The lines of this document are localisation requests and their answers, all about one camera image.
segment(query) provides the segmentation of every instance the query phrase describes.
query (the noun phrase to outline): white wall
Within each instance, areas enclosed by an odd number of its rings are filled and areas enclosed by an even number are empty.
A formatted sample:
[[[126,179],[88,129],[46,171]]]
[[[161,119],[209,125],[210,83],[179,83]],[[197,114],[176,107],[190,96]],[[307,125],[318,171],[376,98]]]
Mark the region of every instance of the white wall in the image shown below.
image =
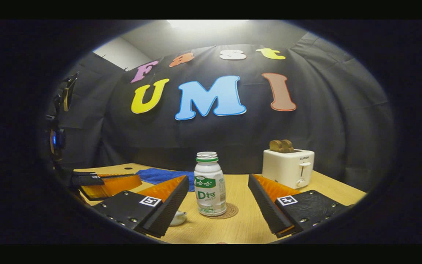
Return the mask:
[[[127,67],[127,71],[152,61],[121,37],[97,48],[94,53],[122,69]]]

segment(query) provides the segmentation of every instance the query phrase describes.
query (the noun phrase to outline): colorful foam letter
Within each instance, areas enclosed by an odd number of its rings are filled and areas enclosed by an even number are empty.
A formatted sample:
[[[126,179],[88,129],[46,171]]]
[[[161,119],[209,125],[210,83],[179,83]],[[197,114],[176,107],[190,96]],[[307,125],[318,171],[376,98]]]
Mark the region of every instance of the colorful foam letter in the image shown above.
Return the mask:
[[[133,101],[131,102],[131,112],[135,114],[141,114],[153,109],[160,100],[164,85],[169,82],[169,79],[162,79],[154,83],[154,93],[152,94],[151,100],[147,103],[142,103],[144,93],[150,87],[150,85],[144,85],[136,89],[134,92]]]
[[[148,64],[145,65],[141,65],[138,67],[138,72],[136,72],[136,76],[134,77],[133,80],[131,80],[130,83],[142,80],[144,78],[144,74],[147,74],[148,72],[151,71],[152,67],[154,65],[157,65],[159,63],[158,60],[154,61],[154,62],[149,62]]]
[[[219,53],[221,54],[219,57],[224,60],[243,60],[247,57],[243,51],[238,49],[225,49]]]
[[[182,90],[182,97],[180,111],[175,115],[175,118],[177,120],[187,120],[195,117],[196,113],[191,110],[192,102],[201,116],[206,117],[216,99],[218,99],[218,106],[213,110],[215,115],[232,116],[243,114],[247,109],[240,104],[237,92],[238,80],[240,80],[239,76],[219,77],[208,91],[196,81],[179,85],[179,89]]]
[[[296,104],[291,100],[288,87],[286,86],[286,76],[277,73],[265,72],[263,77],[270,82],[271,90],[273,91],[273,102],[271,108],[276,111],[294,111]]]
[[[169,67],[174,67],[177,66],[181,63],[185,63],[185,62],[189,62],[190,60],[193,60],[193,53],[185,53],[184,55],[180,55],[178,57],[176,57],[172,63],[169,65]]]
[[[276,55],[276,53],[280,53],[278,50],[272,50],[270,48],[261,48],[258,49],[256,51],[259,51],[263,54],[263,56],[269,58],[269,59],[273,59],[273,60],[283,60],[286,59],[285,56],[280,56],[280,55]]]

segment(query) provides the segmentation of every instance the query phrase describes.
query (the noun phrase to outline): toaster knob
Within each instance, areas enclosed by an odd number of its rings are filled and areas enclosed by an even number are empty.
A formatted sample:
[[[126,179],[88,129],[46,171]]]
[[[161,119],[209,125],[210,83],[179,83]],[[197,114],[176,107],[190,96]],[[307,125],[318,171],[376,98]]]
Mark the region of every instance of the toaster knob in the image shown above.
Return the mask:
[[[303,186],[303,185],[305,185],[305,179],[300,179],[296,183],[296,186]]]

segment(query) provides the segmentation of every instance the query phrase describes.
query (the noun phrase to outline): coaster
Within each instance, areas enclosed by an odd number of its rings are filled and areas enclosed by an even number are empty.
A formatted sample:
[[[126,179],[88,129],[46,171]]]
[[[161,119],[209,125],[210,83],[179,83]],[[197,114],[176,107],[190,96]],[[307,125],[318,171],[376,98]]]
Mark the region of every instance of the coaster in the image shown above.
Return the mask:
[[[235,216],[239,212],[239,209],[237,208],[237,206],[231,203],[226,202],[226,207],[227,207],[226,212],[224,214],[221,214],[220,216],[210,217],[210,216],[204,215],[204,217],[211,218],[211,219],[226,219],[226,218]]]

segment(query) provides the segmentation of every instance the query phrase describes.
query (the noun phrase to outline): ceiling light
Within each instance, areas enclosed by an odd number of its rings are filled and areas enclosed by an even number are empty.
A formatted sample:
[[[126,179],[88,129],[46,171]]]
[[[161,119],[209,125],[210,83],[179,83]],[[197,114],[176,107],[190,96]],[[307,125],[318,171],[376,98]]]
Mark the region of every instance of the ceiling light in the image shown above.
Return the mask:
[[[176,29],[210,29],[236,25],[248,19],[241,20],[167,20]]]

